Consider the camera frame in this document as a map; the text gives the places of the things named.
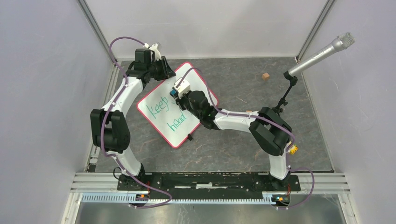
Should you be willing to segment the pink framed whiteboard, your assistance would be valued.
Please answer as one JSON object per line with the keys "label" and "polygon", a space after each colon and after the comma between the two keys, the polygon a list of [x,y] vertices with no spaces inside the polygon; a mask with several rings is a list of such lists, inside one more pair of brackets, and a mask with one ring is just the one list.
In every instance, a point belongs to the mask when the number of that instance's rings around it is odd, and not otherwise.
{"label": "pink framed whiteboard", "polygon": [[175,77],[162,81],[137,103],[138,111],[173,148],[180,147],[201,125],[190,112],[182,111],[170,95],[176,80],[191,67],[190,62],[184,62],[175,70]]}

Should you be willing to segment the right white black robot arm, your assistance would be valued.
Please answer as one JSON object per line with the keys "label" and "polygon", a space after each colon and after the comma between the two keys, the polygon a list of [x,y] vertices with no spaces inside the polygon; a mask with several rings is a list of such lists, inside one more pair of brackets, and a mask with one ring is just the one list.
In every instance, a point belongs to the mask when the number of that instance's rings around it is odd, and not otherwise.
{"label": "right white black robot arm", "polygon": [[261,149],[269,155],[270,185],[284,189],[290,177],[286,162],[286,148],[291,145],[291,127],[268,107],[258,112],[238,113],[211,105],[203,91],[184,94],[172,89],[170,95],[181,110],[187,110],[209,130],[236,130],[251,133]]}

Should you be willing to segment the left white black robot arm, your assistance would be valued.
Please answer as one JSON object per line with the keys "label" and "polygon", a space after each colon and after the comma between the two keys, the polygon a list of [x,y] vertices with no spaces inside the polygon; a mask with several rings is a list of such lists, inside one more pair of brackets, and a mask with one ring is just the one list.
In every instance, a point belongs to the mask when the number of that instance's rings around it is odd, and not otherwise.
{"label": "left white black robot arm", "polygon": [[93,144],[101,149],[105,157],[114,159],[135,190],[143,189],[147,178],[144,166],[130,149],[131,136],[126,113],[151,79],[162,81],[176,75],[157,47],[153,44],[136,49],[135,60],[124,72],[114,96],[101,109],[94,109],[90,114]]}

